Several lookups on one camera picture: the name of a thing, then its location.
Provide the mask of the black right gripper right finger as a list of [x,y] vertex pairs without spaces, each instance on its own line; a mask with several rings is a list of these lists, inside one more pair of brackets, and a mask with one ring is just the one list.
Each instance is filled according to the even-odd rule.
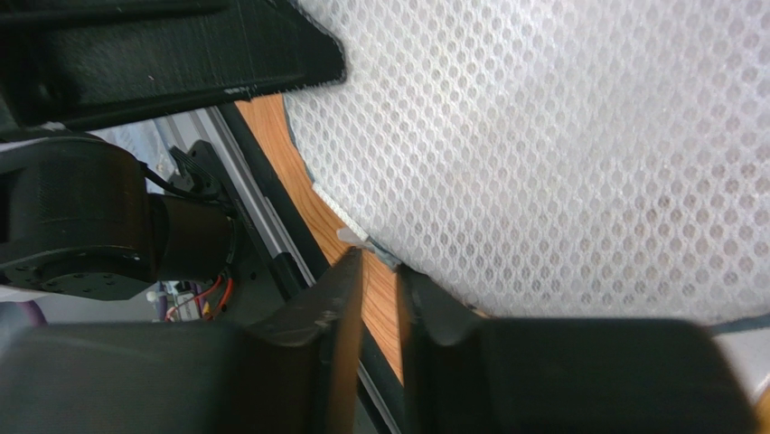
[[412,433],[754,433],[737,377],[672,319],[483,317],[397,273]]

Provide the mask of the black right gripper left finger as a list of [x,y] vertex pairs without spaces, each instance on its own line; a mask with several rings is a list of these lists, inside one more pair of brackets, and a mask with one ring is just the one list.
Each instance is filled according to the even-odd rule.
[[349,433],[362,339],[350,249],[270,317],[48,325],[1,357],[4,433]]

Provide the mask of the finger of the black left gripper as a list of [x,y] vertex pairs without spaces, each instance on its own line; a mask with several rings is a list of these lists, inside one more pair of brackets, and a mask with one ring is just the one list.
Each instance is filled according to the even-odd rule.
[[100,129],[346,79],[295,1],[4,1],[1,126]]

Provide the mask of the white mesh laundry bag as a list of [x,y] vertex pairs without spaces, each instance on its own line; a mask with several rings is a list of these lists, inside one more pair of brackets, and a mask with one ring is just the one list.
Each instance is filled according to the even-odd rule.
[[286,94],[316,193],[497,316],[769,311],[766,1],[304,1],[344,84]]

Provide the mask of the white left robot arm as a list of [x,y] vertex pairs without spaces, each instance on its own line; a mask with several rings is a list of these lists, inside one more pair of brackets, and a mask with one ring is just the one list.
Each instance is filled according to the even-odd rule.
[[312,286],[328,261],[235,105],[346,75],[295,1],[4,1],[2,283],[235,282],[245,304]]

